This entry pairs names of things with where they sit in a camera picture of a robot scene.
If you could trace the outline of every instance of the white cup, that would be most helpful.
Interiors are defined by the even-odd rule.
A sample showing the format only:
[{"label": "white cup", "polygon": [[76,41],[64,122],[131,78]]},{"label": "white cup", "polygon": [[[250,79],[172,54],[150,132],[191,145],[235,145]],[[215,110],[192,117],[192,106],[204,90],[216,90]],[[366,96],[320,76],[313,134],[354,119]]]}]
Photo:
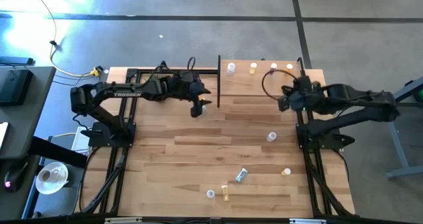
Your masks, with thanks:
[{"label": "white cup", "polygon": [[40,182],[48,182],[48,183],[55,183],[58,181],[59,177],[61,176],[61,168],[57,168],[53,171],[49,170],[42,170],[38,176],[37,179]]},{"label": "white cup", "polygon": [[233,75],[235,73],[235,64],[234,63],[229,63],[227,65],[227,74],[228,75]]},{"label": "white cup", "polygon": [[266,137],[267,141],[272,142],[276,139],[276,132],[270,132]]}]

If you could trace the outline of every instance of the small cup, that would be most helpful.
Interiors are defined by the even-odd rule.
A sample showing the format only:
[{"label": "small cup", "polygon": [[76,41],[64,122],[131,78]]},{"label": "small cup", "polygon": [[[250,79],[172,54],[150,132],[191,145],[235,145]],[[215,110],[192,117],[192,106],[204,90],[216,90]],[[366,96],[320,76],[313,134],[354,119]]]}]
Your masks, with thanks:
[{"label": "small cup", "polygon": [[290,168],[285,168],[284,171],[281,172],[282,175],[290,175],[291,174],[291,169]]},{"label": "small cup", "polygon": [[207,191],[207,198],[209,198],[209,199],[214,198],[214,191],[213,190],[208,190]]},{"label": "small cup", "polygon": [[251,63],[250,64],[250,75],[254,75],[256,68],[257,68],[257,63]]},{"label": "small cup", "polygon": [[278,68],[278,64],[277,64],[277,63],[272,63],[272,64],[270,65],[270,70],[271,70],[271,71],[275,71],[277,68]]},{"label": "small cup", "polygon": [[234,73],[235,73],[235,64],[234,63],[227,64],[227,74],[233,75]]},{"label": "small cup", "polygon": [[293,65],[292,64],[287,64],[286,65],[286,71],[290,71],[291,69],[293,69]]},{"label": "small cup", "polygon": [[58,179],[60,177],[60,171],[61,171],[61,169],[58,169],[58,168],[51,171],[51,172],[49,170],[42,170],[38,174],[37,179],[40,182],[55,183],[55,182],[58,181]]},{"label": "small cup", "polygon": [[274,141],[276,139],[276,133],[275,132],[270,132],[269,135],[267,135],[266,139],[269,142]]}]

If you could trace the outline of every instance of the small object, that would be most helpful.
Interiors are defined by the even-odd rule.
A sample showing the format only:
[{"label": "small object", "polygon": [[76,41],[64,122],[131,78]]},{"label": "small object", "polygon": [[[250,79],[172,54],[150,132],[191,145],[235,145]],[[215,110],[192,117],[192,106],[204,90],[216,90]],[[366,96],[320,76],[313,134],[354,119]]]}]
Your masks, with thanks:
[{"label": "small object", "polygon": [[292,64],[287,64],[286,65],[286,71],[290,71],[291,69],[293,69],[293,65]]},{"label": "small object", "polygon": [[1,145],[3,144],[3,141],[5,139],[8,128],[9,128],[8,122],[0,122],[0,150],[1,150]]},{"label": "small object", "polygon": [[269,135],[267,135],[267,141],[272,142],[276,139],[276,133],[270,132]]},{"label": "small object", "polygon": [[256,68],[257,68],[257,63],[251,63],[251,65],[250,65],[250,75],[254,75]]},{"label": "small object", "polygon": [[227,191],[227,185],[222,185],[223,190],[223,201],[229,201],[229,192]]},{"label": "small object", "polygon": [[12,69],[0,74],[0,106],[22,105],[28,92],[32,72]]},{"label": "small object", "polygon": [[291,174],[291,169],[290,168],[285,168],[284,171],[281,172],[282,175],[290,175]]},{"label": "small object", "polygon": [[235,73],[235,64],[234,63],[227,64],[227,74],[233,75],[234,73]]},{"label": "small object", "polygon": [[209,198],[209,199],[214,198],[214,191],[213,190],[208,190],[207,191],[207,198]]},{"label": "small object", "polygon": [[272,64],[270,65],[270,70],[271,70],[271,71],[275,71],[277,68],[278,68],[278,64],[276,64],[276,63],[272,63]]},{"label": "small object", "polygon": [[24,181],[25,169],[28,166],[28,161],[26,159],[19,160],[13,163],[9,171],[5,175],[5,191],[6,192],[16,192],[22,186]]},{"label": "small object", "polygon": [[61,162],[46,165],[35,179],[35,187],[41,194],[53,194],[66,183],[69,172]]},{"label": "small object", "polygon": [[235,180],[236,180],[237,182],[240,182],[240,181],[244,178],[244,176],[245,176],[247,173],[248,173],[248,171],[247,171],[245,168],[243,168],[243,169],[240,171],[240,173],[238,174],[238,176],[235,178]]}]

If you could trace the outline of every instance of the yellow cable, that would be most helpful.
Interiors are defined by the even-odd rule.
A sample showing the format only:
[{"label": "yellow cable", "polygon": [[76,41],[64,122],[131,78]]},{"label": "yellow cable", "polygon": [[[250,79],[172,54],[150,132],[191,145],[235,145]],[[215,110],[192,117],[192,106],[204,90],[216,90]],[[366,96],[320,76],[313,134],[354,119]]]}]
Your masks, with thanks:
[{"label": "yellow cable", "polygon": [[58,71],[66,74],[66,75],[70,75],[70,76],[74,76],[74,77],[87,77],[87,76],[91,76],[94,75],[95,77],[99,77],[100,76],[100,71],[98,71],[96,68],[94,68],[92,71],[90,71],[89,73],[85,73],[83,75],[76,75],[76,74],[72,74],[70,72],[64,71],[62,69],[60,69],[54,62],[53,62],[53,55],[56,52],[56,48],[53,51],[53,47],[54,45],[52,45],[52,48],[50,49],[50,63],[53,65],[53,67],[55,67],[55,69],[57,69]]},{"label": "yellow cable", "polygon": [[[44,2],[44,0],[40,0],[41,1],[41,3],[42,4],[44,4],[44,6],[45,6],[45,8],[47,9],[47,11],[48,11],[48,13],[50,14],[50,16],[51,16],[51,18],[52,18],[52,20],[53,20],[53,23],[54,23],[54,39],[52,40],[52,42],[54,43],[54,44],[56,44],[56,35],[57,35],[57,33],[58,33],[58,27],[57,27],[57,25],[56,25],[56,21],[54,20],[54,17],[53,17],[53,14],[52,14],[52,12],[50,11],[50,9],[47,7],[47,4]],[[64,73],[64,74],[66,74],[66,75],[70,75],[70,76],[74,76],[74,77],[86,77],[86,76],[91,76],[91,75],[94,75],[94,76],[97,76],[97,77],[99,77],[100,76],[100,73],[98,72],[98,70],[96,70],[96,69],[94,69],[94,70],[92,70],[91,72],[89,72],[89,73],[85,73],[85,74],[83,74],[83,75],[76,75],[76,74],[72,74],[72,73],[70,73],[70,72],[67,72],[67,71],[64,71],[64,70],[62,70],[62,69],[60,69],[54,62],[53,62],[53,55],[54,55],[54,53],[56,52],[56,47],[55,47],[55,50],[53,51],[53,47],[54,47],[54,45],[52,44],[52,47],[50,48],[50,56],[49,56],[49,58],[50,58],[50,63],[53,65],[53,67],[55,67],[55,69],[57,69],[58,71],[60,71],[60,72],[62,72],[62,73]]]}]

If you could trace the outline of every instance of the black box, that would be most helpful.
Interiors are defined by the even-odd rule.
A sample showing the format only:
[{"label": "black box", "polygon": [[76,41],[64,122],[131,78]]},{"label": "black box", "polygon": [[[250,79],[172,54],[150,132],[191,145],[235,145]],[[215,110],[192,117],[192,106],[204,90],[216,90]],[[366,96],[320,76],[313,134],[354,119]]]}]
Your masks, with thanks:
[{"label": "black box", "polygon": [[22,105],[31,78],[32,72],[27,69],[14,69],[0,74],[0,106]]}]

